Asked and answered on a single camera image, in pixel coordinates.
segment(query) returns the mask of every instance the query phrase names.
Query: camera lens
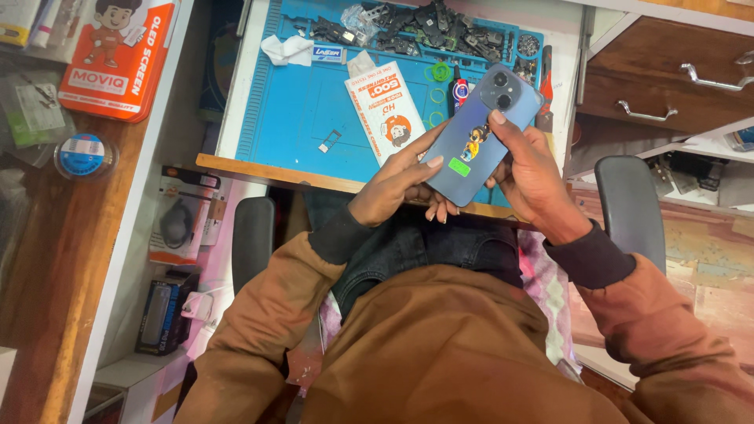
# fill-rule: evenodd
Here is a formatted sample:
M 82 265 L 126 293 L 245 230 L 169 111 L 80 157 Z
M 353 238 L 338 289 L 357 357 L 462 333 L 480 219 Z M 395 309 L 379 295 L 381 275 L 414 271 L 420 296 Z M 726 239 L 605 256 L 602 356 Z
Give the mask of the camera lens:
M 505 85 L 508 83 L 508 75 L 505 75 L 503 72 L 496 73 L 493 79 L 495 81 L 495 85 L 498 87 L 505 87 Z
M 510 98 L 507 94 L 502 94 L 500 97 L 498 97 L 498 109 L 506 110 L 510 107 L 510 104 L 513 102 L 513 99 Z

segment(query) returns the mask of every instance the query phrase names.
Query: cartoon boy illustration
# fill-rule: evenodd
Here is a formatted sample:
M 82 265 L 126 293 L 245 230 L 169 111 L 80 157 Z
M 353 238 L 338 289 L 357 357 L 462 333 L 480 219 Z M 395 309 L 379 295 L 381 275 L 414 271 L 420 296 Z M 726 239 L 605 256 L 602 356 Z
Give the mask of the cartoon boy illustration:
M 401 147 L 411 137 L 411 123 L 405 116 L 393 115 L 385 121 L 388 132 L 385 136 L 395 147 Z
M 479 145 L 487 141 L 488 135 L 489 124 L 484 124 L 484 126 L 478 125 L 474 127 L 474 129 L 469 133 L 469 141 L 468 143 L 466 143 L 464 152 L 461 153 L 461 159 L 466 162 L 469 162 L 471 159 L 473 159 L 477 155 L 477 153 L 479 153 Z
M 128 26 L 131 22 L 131 14 L 141 4 L 142 0 L 97 0 L 94 4 L 94 20 L 102 26 L 89 35 L 91 41 L 94 41 L 94 48 L 89 56 L 84 58 L 84 63 L 92 63 L 104 53 L 105 66 L 118 67 L 113 58 L 118 46 L 124 44 L 125 37 L 121 35 L 121 29 Z

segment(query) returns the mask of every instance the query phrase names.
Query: jeans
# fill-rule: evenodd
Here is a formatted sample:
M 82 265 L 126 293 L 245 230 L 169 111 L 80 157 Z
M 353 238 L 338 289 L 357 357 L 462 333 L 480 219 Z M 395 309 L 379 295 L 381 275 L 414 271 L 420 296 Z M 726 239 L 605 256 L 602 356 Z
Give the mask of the jeans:
M 311 228 L 323 226 L 354 195 L 328 190 L 304 193 Z M 453 265 L 484 272 L 522 288 L 518 247 L 511 228 L 472 215 L 448 217 L 447 224 L 425 218 L 425 209 L 405 204 L 351 257 L 331 289 L 343 322 L 356 298 L 377 284 L 426 265 Z

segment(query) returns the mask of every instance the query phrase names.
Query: blue silicone repair mat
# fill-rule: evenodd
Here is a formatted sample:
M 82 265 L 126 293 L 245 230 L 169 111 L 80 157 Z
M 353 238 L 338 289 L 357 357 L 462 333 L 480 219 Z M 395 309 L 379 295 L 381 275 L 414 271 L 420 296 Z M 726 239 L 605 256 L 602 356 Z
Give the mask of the blue silicone repair mat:
M 343 10 L 358 3 L 349 0 L 271 0 L 262 39 L 276 35 L 284 41 L 290 36 L 299 35 L 294 25 L 305 26 L 308 38 L 312 20 L 322 16 L 340 23 Z M 474 25 L 489 27 L 504 34 L 513 32 L 515 40 L 524 33 L 533 35 L 540 42 L 540 50 L 526 59 L 536 59 L 537 64 L 541 63 L 541 47 L 544 46 L 542 34 L 481 19 L 474 19 Z M 413 36 L 408 32 L 401 34 Z M 315 44 L 335 45 L 326 41 L 316 41 Z M 427 68 L 440 60 L 451 67 L 458 63 L 461 77 L 476 84 L 489 62 L 481 57 L 418 46 L 420 57 L 366 50 L 378 65 L 397 62 L 416 109 L 429 129 L 432 124 L 439 124 L 448 118 L 449 81 L 429 81 L 425 76 Z M 364 49 L 347 47 L 346 50 L 346 58 L 350 60 Z M 515 43 L 513 52 L 514 57 L 503 62 L 511 69 L 515 55 L 519 54 Z M 470 65 L 464 66 L 461 63 L 463 59 L 469 60 Z M 535 87 L 539 86 L 539 73 L 537 69 Z M 311 66 L 273 66 L 260 50 L 236 159 L 364 183 L 368 181 L 379 166 L 348 97 L 344 84 L 348 78 L 346 65 L 312 62 Z M 431 96 L 435 100 L 443 97 L 437 91 L 432 93 L 434 88 L 439 88 L 445 94 L 443 102 L 435 103 L 432 100 Z M 433 112 L 442 114 L 442 119 L 437 113 L 430 116 Z M 327 153 L 322 153 L 318 147 L 328 137 L 328 140 L 334 138 L 333 131 L 337 131 L 340 137 Z M 494 190 L 483 187 L 474 201 L 510 207 L 497 187 Z

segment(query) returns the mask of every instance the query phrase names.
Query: white cloth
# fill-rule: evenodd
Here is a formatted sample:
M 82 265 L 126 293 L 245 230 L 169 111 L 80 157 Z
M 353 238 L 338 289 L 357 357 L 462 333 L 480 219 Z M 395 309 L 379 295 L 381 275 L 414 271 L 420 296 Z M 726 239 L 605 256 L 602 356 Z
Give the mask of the white cloth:
M 314 40 L 294 35 L 281 43 L 277 36 L 271 35 L 259 45 L 269 57 L 273 65 L 311 66 L 311 54 L 314 52 Z
M 345 65 L 348 67 L 349 78 L 355 78 L 377 69 L 377 65 L 375 65 L 374 60 L 372 60 L 372 57 L 366 52 L 366 50 L 362 50 Z

